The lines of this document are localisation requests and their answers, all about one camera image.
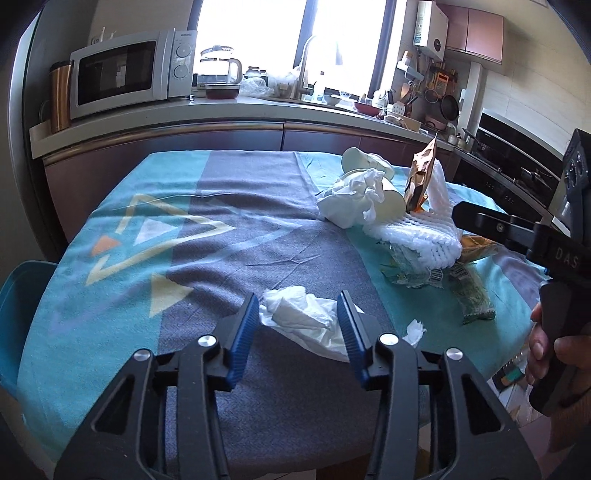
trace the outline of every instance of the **wall cabinet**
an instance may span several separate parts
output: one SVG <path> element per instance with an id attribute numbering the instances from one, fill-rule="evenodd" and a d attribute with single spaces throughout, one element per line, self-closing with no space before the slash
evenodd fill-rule
<path id="1" fill-rule="evenodd" d="M 502 16 L 454 5 L 437 6 L 449 19 L 447 49 L 502 63 L 505 34 Z"/>
<path id="2" fill-rule="evenodd" d="M 446 48 L 466 51 L 469 8 L 437 4 L 449 20 Z"/>

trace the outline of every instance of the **bowl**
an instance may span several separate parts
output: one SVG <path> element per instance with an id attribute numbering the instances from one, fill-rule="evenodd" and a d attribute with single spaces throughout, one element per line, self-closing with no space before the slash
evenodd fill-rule
<path id="1" fill-rule="evenodd" d="M 373 105 L 366 105 L 364 103 L 355 102 L 355 108 L 359 113 L 369 116 L 379 115 L 380 109 Z"/>
<path id="2" fill-rule="evenodd" d="M 338 95 L 325 95 L 324 96 L 324 101 L 326 102 L 327 105 L 330 105 L 330 106 L 335 106 L 341 100 L 342 100 L 342 98 Z"/>

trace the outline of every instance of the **bottle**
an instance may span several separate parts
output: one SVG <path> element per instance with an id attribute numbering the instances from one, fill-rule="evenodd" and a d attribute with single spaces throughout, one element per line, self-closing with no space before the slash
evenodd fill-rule
<path id="1" fill-rule="evenodd" d="M 326 88 L 326 77 L 323 71 L 320 71 L 318 80 L 314 84 L 314 95 L 313 99 L 319 102 L 324 102 L 324 89 Z"/>

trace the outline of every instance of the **brown cabinet door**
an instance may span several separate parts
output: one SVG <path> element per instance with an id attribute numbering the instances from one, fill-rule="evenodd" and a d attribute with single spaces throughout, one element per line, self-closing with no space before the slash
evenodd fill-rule
<path id="1" fill-rule="evenodd" d="M 466 51 L 489 60 L 502 62 L 504 18 L 470 9 Z"/>
<path id="2" fill-rule="evenodd" d="M 284 152 L 324 152 L 342 155 L 350 147 L 358 147 L 361 137 L 325 132 L 285 130 Z"/>
<path id="3" fill-rule="evenodd" d="M 446 48 L 466 51 L 469 9 L 456 7 L 454 5 L 442 5 L 440 3 L 438 3 L 437 6 L 449 20 Z"/>
<path id="4" fill-rule="evenodd" d="M 410 167 L 413 161 L 413 154 L 411 152 L 412 149 L 406 148 L 407 146 L 399 140 L 362 137 L 359 148 L 366 153 L 377 153 L 392 165 Z"/>
<path id="5" fill-rule="evenodd" d="M 86 219 L 145 157 L 174 150 L 281 150 L 282 130 L 195 132 L 101 148 L 45 167 L 51 199 L 71 242 Z"/>

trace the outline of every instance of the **frying pan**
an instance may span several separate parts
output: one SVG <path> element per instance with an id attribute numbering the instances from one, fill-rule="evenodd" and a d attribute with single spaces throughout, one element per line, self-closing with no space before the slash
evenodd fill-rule
<path id="1" fill-rule="evenodd" d="M 453 95 L 445 95 L 439 101 L 439 109 L 443 118 L 448 122 L 453 122 L 460 115 L 460 106 Z"/>

